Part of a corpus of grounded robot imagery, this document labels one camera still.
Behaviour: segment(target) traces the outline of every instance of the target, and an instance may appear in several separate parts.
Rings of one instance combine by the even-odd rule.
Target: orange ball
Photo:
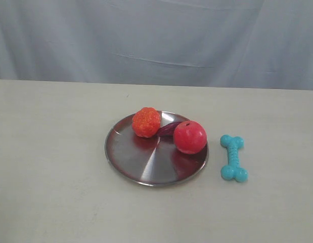
[[[133,116],[131,127],[139,137],[153,137],[161,127],[161,115],[154,108],[144,107]]]

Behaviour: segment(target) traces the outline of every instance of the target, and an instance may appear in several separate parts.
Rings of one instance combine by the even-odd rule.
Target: white backdrop
[[[0,78],[313,89],[313,0],[0,0]]]

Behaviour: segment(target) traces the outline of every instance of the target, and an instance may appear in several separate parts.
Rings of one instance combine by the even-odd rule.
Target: white table
[[[107,163],[115,122],[143,106],[201,123],[209,163],[168,188]],[[225,181],[223,134],[247,183]],[[0,243],[313,242],[313,92],[0,80]]]

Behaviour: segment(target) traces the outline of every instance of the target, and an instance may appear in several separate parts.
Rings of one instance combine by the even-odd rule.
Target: blue bone toy
[[[248,172],[240,167],[238,158],[238,149],[244,146],[244,140],[241,137],[231,137],[223,135],[220,144],[227,148],[228,165],[222,167],[220,173],[225,180],[235,179],[238,182],[244,182],[248,179]]]

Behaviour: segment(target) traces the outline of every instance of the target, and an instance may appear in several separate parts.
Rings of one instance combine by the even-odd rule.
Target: stainless steel plate
[[[160,111],[161,126],[187,118]],[[208,160],[208,144],[194,155],[179,152],[172,137],[138,137],[131,128],[134,114],[119,121],[109,132],[107,160],[122,175],[147,186],[166,186],[186,181],[197,174]]]

